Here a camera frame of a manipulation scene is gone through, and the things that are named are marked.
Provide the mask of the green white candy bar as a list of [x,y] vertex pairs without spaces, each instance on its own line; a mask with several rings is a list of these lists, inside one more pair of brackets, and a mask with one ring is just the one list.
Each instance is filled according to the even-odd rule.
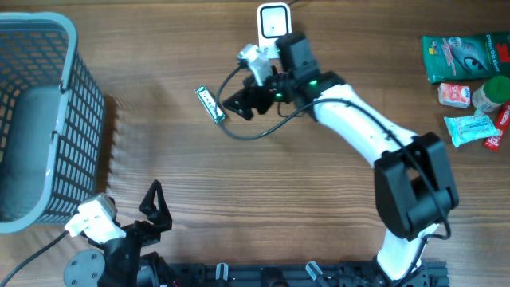
[[216,103],[214,95],[205,85],[200,85],[194,91],[205,110],[210,115],[212,121],[216,125],[219,125],[226,118],[226,114],[223,112],[221,105]]

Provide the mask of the green 3M gloves packet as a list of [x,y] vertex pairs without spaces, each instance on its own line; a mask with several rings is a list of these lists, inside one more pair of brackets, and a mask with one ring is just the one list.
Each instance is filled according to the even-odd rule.
[[509,33],[422,37],[422,57],[431,84],[509,76]]

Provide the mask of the orange white small box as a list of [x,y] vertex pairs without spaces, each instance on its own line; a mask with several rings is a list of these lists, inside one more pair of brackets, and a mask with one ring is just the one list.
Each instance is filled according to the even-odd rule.
[[441,83],[438,86],[439,103],[454,108],[467,108],[471,105],[469,86]]

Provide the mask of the teal white packet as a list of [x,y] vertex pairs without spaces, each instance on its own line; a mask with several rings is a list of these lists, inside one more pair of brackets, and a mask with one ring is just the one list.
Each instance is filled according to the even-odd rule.
[[479,110],[472,116],[445,117],[444,121],[454,147],[498,134],[491,118]]

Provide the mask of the green cap white bottle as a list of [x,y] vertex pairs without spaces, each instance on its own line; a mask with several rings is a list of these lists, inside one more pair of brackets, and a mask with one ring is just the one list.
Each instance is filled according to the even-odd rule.
[[496,76],[486,81],[472,95],[473,106],[482,112],[492,112],[509,101],[509,78]]

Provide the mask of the red Nescafe sachet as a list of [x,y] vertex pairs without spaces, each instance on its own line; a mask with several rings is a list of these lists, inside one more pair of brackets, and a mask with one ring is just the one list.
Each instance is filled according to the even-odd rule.
[[498,131],[496,136],[487,138],[484,142],[484,146],[491,151],[498,151],[501,145],[501,140],[509,126],[509,103],[505,103],[500,110],[500,114],[495,123],[495,128]]

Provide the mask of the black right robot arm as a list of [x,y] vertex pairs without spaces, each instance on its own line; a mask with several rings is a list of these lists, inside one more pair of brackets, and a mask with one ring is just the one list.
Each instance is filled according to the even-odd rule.
[[239,69],[252,74],[223,108],[251,120],[275,102],[294,103],[294,116],[304,112],[346,140],[375,173],[375,206],[386,226],[375,257],[379,273],[389,286],[411,283],[430,239],[451,237],[448,214],[459,205],[444,142],[392,123],[342,77],[321,72],[303,33],[277,38],[276,51],[279,69],[255,45],[240,51]]

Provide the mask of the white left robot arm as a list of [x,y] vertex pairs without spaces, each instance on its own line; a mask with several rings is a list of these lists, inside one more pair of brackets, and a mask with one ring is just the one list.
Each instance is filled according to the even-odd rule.
[[81,251],[67,264],[67,286],[180,286],[175,271],[156,252],[141,249],[160,242],[161,234],[172,228],[172,217],[162,185],[152,182],[139,211],[145,221],[121,226],[116,220],[114,200],[105,193],[83,201],[65,225],[72,237],[88,239],[91,249]]

